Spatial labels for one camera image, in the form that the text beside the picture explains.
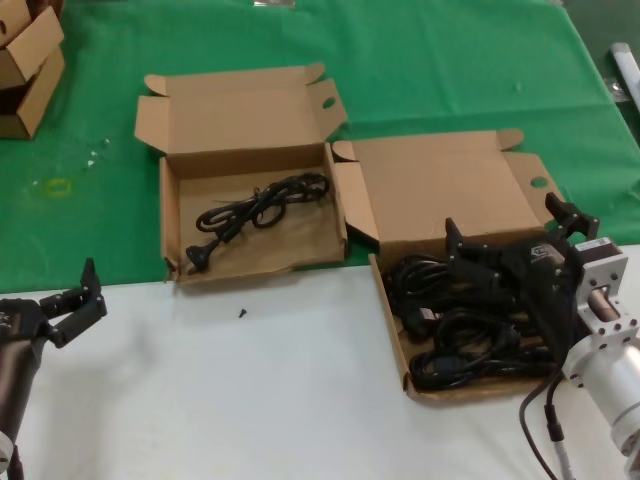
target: hole in box flap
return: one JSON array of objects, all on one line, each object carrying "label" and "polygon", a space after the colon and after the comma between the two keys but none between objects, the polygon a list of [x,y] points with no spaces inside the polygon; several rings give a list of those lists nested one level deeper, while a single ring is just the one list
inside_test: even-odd
[{"label": "hole in box flap", "polygon": [[530,185],[533,188],[547,188],[547,186],[549,185],[549,180],[547,180],[545,177],[533,177],[531,179]]},{"label": "hole in box flap", "polygon": [[329,97],[324,102],[322,102],[322,108],[327,110],[328,108],[333,107],[336,104],[335,97]]}]

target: white table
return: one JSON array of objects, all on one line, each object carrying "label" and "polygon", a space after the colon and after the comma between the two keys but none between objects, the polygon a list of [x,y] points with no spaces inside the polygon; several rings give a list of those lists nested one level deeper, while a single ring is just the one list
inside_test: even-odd
[{"label": "white table", "polygon": [[[640,312],[635,251],[623,298]],[[18,439],[27,480],[547,478],[521,396],[426,407],[404,395],[368,267],[104,296],[108,317],[46,349]],[[557,406],[576,478],[623,479],[587,393],[562,385]],[[529,412],[557,471],[542,402]]]}]

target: metal cylinder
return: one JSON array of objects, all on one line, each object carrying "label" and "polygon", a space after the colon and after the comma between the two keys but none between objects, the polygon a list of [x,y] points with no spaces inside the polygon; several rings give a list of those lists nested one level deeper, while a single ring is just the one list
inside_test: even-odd
[{"label": "metal cylinder", "polygon": [[622,450],[640,426],[640,351],[633,346],[600,350],[586,364],[582,377]]},{"label": "metal cylinder", "polygon": [[596,288],[589,294],[587,302],[589,308],[601,322],[614,322],[620,318],[620,314],[613,308],[600,288]]}]

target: stacked cardboard boxes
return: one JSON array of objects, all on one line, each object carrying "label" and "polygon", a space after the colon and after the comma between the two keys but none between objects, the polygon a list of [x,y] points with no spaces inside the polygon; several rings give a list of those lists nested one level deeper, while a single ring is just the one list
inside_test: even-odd
[{"label": "stacked cardboard boxes", "polygon": [[0,2],[0,138],[36,133],[64,70],[52,7],[32,20],[25,0]]}]

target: box flap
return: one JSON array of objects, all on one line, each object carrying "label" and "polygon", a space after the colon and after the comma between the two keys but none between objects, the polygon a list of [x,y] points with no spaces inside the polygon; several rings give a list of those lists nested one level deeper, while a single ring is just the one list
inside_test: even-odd
[{"label": "box flap", "polygon": [[56,47],[42,66],[40,73],[31,84],[29,91],[18,108],[18,117],[22,121],[29,137],[33,137],[44,117],[49,101],[64,71],[64,57],[60,47]]},{"label": "box flap", "polygon": [[553,215],[545,206],[545,198],[550,192],[558,198],[562,198],[562,194],[540,157],[532,153],[515,152],[505,152],[503,156],[540,224],[553,220]]},{"label": "box flap", "polygon": [[204,73],[165,77],[147,75],[144,83],[157,95],[207,95],[251,89],[290,88],[309,85],[324,75],[324,65],[306,67],[264,68],[239,72]]},{"label": "box flap", "polygon": [[[525,196],[502,153],[521,141],[521,132],[506,130],[353,142],[381,244],[444,238],[446,217],[469,236],[539,227],[541,212],[529,206],[537,193]],[[524,182],[529,167],[516,168]]]},{"label": "box flap", "polygon": [[165,158],[160,160],[160,239],[162,257],[175,280],[180,268],[179,183]]},{"label": "box flap", "polygon": [[52,7],[42,12],[33,23],[7,47],[15,65],[28,81],[64,38],[58,17]]},{"label": "box flap", "polygon": [[[181,90],[165,80],[155,87]],[[321,143],[347,119],[333,80],[207,92],[141,97],[136,137],[168,155],[277,148]]]},{"label": "box flap", "polygon": [[360,164],[357,162],[336,163],[334,170],[336,182],[342,192],[342,207],[347,223],[377,241],[378,229],[373,218],[371,202]]},{"label": "box flap", "polygon": [[0,48],[6,46],[31,23],[25,0],[0,1]]}]

